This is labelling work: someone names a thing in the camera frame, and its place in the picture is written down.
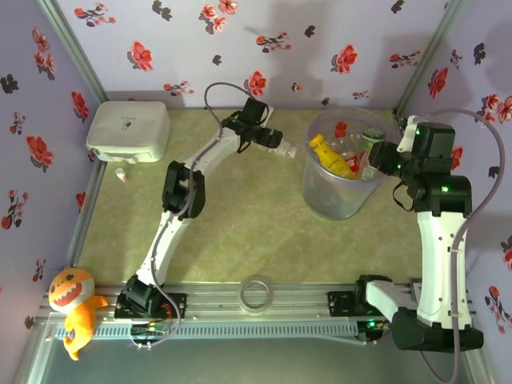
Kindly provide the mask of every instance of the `stuffed toy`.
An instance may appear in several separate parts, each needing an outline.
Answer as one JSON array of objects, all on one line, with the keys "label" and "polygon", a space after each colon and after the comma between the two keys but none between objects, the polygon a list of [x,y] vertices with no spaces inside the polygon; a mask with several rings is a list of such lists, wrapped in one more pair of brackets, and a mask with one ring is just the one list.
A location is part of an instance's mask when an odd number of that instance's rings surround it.
[{"label": "stuffed toy", "polygon": [[64,338],[64,347],[77,361],[78,351],[93,337],[96,309],[107,306],[104,296],[94,294],[92,275],[80,268],[68,268],[51,282],[48,295],[51,307],[66,314],[66,332],[74,330],[74,338]]}]

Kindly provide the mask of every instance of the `gray cable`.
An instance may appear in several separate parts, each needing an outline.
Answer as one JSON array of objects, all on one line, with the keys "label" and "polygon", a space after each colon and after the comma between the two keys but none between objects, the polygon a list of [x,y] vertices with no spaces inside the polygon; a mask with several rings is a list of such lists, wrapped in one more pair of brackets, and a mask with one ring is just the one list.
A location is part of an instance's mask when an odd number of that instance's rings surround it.
[{"label": "gray cable", "polygon": [[479,114],[476,114],[475,112],[472,112],[470,110],[464,110],[460,108],[450,108],[447,110],[438,110],[431,114],[428,114],[427,116],[422,116],[420,118],[416,118],[414,122],[421,122],[426,121],[429,117],[437,116],[440,114],[466,114],[468,116],[471,116],[473,118],[476,118],[481,123],[483,123],[489,131],[494,136],[494,140],[496,140],[496,144],[498,144],[498,151],[499,151],[499,172],[498,176],[496,177],[496,181],[493,184],[493,187],[490,189],[490,192],[486,196],[486,198],[483,199],[482,203],[478,206],[476,210],[474,210],[473,214],[468,217],[468,219],[462,224],[461,228],[458,230],[457,234],[455,235],[454,244],[451,247],[452,251],[450,253],[450,268],[451,268],[451,281],[450,281],[450,289],[451,289],[451,313],[452,313],[452,324],[454,328],[454,372],[452,373],[452,377],[449,381],[443,380],[438,373],[435,371],[435,369],[432,367],[432,365],[427,360],[425,354],[420,351],[421,358],[423,362],[428,367],[429,371],[432,373],[432,375],[442,384],[455,384],[458,380],[459,375],[459,367],[460,367],[460,359],[461,359],[461,345],[460,345],[460,334],[458,332],[458,292],[457,292],[457,251],[458,251],[458,245],[461,242],[462,236],[469,228],[470,224],[473,222],[474,217],[480,214],[482,210],[486,207],[487,203],[493,198],[493,196],[496,194],[496,191],[498,190],[500,184],[502,183],[503,175],[505,173],[505,147],[503,145],[502,138],[499,136],[499,133],[496,131],[496,128],[485,118],[480,116]]},{"label": "gray cable", "polygon": [[[189,172],[189,193],[188,195],[186,196],[186,201],[185,201],[185,205],[183,206],[183,208],[180,209],[179,212],[177,212],[176,214],[172,214],[169,219],[166,221],[166,223],[164,224],[164,226],[162,227],[162,229],[160,230],[160,232],[158,233],[158,236],[154,242],[154,245],[153,245],[153,249],[151,251],[151,260],[150,260],[150,270],[151,270],[151,277],[153,278],[153,284],[154,286],[157,288],[157,290],[160,292],[160,294],[162,294],[162,296],[168,301],[170,302],[170,304],[173,306],[173,308],[176,310],[176,314],[177,314],[177,319],[178,319],[178,324],[176,325],[176,327],[168,333],[168,335],[166,335],[164,338],[161,338],[160,340],[157,340],[156,342],[152,342],[151,344],[148,344],[146,346],[146,349],[150,349],[152,346],[157,346],[158,344],[161,344],[163,343],[165,340],[168,340],[170,338],[172,338],[173,336],[176,335],[176,333],[179,331],[179,328],[182,324],[182,316],[181,316],[181,313],[180,313],[180,310],[179,310],[179,307],[178,305],[176,304],[176,301],[172,299],[171,296],[169,296],[168,294],[166,294],[164,292],[164,290],[160,287],[160,284],[158,283],[158,280],[157,280],[157,275],[156,275],[156,265],[155,265],[155,259],[156,259],[156,254],[157,254],[157,248],[158,248],[158,244],[160,243],[160,239],[162,238],[163,234],[165,233],[165,231],[167,230],[167,228],[169,227],[169,224],[172,223],[173,219],[176,218],[176,217],[180,217],[182,214],[184,214],[187,210],[189,210],[190,212],[190,209],[192,208],[192,201],[194,200],[194,196],[195,196],[195,183],[194,183],[194,168],[196,167],[196,165],[198,164],[198,162],[201,160],[201,158],[206,154],[208,153],[212,148],[214,148],[221,140],[222,138],[222,132],[224,130],[224,127],[222,126],[222,122],[221,120],[218,118],[218,116],[215,114],[214,110],[212,110],[210,104],[208,103],[208,91],[214,87],[214,86],[231,86],[233,88],[236,88],[237,90],[240,90],[241,92],[243,92],[244,94],[247,94],[249,95],[249,97],[253,97],[249,92],[247,92],[246,90],[244,90],[243,88],[241,88],[240,86],[237,86],[235,84],[231,84],[230,82],[214,82],[210,85],[208,85],[208,87],[205,89],[205,93],[204,93],[204,101],[205,101],[205,105],[206,105],[206,108],[208,109],[208,111],[211,113],[211,115],[214,117],[215,121],[217,122],[218,124],[218,136],[217,136],[217,139],[212,142],[207,148],[205,148],[204,150],[202,150],[196,157],[195,159],[192,161],[192,165],[190,166],[190,172]],[[132,339],[132,337],[130,336],[130,339],[132,341],[133,344],[135,344],[136,346],[138,346],[139,348],[143,348],[144,345],[143,344],[136,344],[135,341]]]}]

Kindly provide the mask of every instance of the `yellow bottle cap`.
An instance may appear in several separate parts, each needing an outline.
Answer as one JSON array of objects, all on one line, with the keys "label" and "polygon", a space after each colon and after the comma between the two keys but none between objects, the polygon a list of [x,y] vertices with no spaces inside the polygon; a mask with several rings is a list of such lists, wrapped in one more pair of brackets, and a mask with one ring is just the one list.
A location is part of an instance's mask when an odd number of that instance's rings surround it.
[{"label": "yellow bottle cap", "polygon": [[323,136],[321,134],[317,134],[314,138],[310,140],[310,146],[317,146],[323,142]]}]

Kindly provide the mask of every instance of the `floral wallpaper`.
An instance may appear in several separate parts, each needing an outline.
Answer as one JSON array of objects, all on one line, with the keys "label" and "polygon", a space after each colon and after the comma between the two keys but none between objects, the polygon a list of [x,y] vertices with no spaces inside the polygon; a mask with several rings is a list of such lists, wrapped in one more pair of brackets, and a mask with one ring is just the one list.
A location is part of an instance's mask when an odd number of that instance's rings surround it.
[{"label": "floral wallpaper", "polygon": [[474,209],[496,176],[505,172],[494,199],[469,229],[466,245],[467,286],[500,383],[510,382],[512,375],[506,359],[512,354],[512,51],[508,48],[512,9],[508,5],[507,0],[468,2],[404,113],[465,108],[492,122],[504,141],[508,164],[500,170],[494,138],[478,120],[459,115],[435,119],[455,128],[454,174],[470,179]]},{"label": "floral wallpaper", "polygon": [[0,61],[0,382],[8,383],[69,251],[98,104],[36,2],[2,2],[0,14],[0,49],[9,53]]},{"label": "floral wallpaper", "polygon": [[[203,91],[217,81],[278,108],[395,107],[446,7],[422,0],[56,2],[109,99],[173,108],[204,107]],[[217,88],[210,103],[244,100]]]}]

